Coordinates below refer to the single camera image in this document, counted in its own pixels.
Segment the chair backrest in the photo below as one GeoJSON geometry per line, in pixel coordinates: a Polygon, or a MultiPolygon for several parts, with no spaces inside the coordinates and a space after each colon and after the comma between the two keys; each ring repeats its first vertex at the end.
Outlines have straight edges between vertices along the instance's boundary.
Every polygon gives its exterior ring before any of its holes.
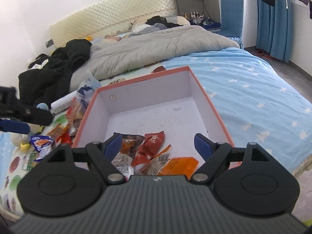
{"type": "Polygon", "coordinates": [[[221,0],[221,30],[232,37],[241,37],[244,19],[244,0],[221,0]]]}

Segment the qr code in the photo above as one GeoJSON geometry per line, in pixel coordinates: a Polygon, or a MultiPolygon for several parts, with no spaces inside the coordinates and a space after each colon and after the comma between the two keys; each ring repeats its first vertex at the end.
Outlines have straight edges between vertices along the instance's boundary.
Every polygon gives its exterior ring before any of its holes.
{"type": "Polygon", "coordinates": [[[158,157],[158,161],[160,161],[160,162],[167,162],[168,159],[169,159],[169,156],[170,156],[170,153],[161,154],[161,155],[158,157]]]}
{"type": "Polygon", "coordinates": [[[128,172],[129,172],[129,166],[128,166],[128,165],[117,166],[116,168],[117,168],[117,170],[120,171],[121,173],[128,173],[128,172]]]}

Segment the cream quilted headboard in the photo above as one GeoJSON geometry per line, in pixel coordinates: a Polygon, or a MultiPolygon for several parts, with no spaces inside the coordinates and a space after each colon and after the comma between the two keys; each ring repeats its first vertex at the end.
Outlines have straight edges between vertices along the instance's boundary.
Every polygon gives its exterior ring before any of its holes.
{"type": "Polygon", "coordinates": [[[50,35],[57,47],[73,39],[115,36],[131,29],[138,18],[177,15],[176,0],[106,0],[78,11],[51,25],[50,35]]]}

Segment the blue curtain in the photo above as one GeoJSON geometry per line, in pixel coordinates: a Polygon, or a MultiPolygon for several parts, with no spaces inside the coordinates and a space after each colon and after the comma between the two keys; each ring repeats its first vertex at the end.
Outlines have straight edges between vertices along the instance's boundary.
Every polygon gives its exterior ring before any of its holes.
{"type": "Polygon", "coordinates": [[[293,41],[293,12],[291,0],[276,0],[275,7],[258,0],[258,35],[256,48],[272,57],[289,61],[293,41]]]}

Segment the gray ribbed surface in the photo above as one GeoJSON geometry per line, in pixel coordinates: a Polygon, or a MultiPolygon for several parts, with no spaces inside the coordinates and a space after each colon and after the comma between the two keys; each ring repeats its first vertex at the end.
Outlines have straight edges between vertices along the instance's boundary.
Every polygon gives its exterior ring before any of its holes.
{"type": "Polygon", "coordinates": [[[236,215],[221,206],[208,187],[192,185],[184,176],[132,176],[126,184],[110,186],[80,214],[61,219],[27,215],[11,229],[16,234],[297,234],[305,227],[290,215],[236,215]]]}

